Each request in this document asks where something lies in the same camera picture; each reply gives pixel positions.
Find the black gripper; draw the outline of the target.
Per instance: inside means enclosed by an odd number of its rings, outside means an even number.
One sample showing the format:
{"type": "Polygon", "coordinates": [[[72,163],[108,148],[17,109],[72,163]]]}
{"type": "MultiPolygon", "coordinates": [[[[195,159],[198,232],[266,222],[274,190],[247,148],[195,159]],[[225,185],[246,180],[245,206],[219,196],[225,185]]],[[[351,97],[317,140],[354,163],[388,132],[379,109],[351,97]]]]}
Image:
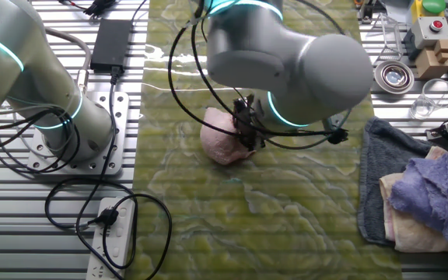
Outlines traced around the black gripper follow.
{"type": "Polygon", "coordinates": [[[262,124],[265,112],[261,101],[254,94],[233,101],[233,126],[239,133],[239,140],[248,151],[264,149],[268,134],[261,132],[266,127],[262,124]]]}

